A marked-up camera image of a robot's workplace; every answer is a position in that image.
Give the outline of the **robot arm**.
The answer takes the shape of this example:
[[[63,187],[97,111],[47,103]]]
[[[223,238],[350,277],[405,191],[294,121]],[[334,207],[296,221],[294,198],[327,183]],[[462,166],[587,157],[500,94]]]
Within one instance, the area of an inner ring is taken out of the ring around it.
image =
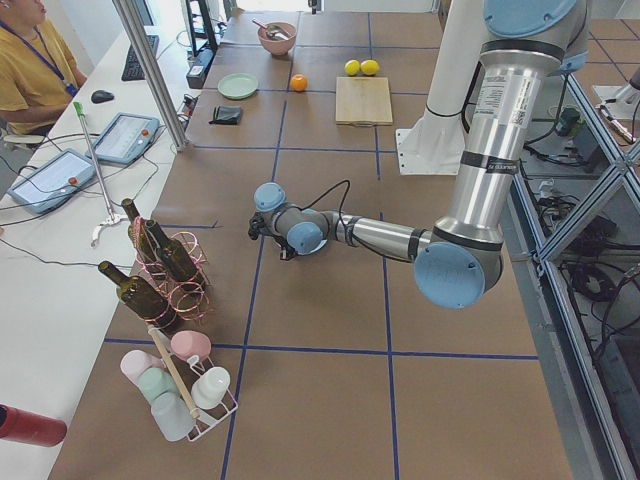
[[[499,218],[519,171],[526,133],[543,80],[579,69],[587,55],[588,1],[478,1],[451,7],[480,22],[476,57],[484,69],[448,213],[432,230],[317,212],[268,182],[254,194],[251,239],[271,237],[284,259],[309,255],[329,240],[410,262],[421,293],[451,309],[476,303],[499,280]]]

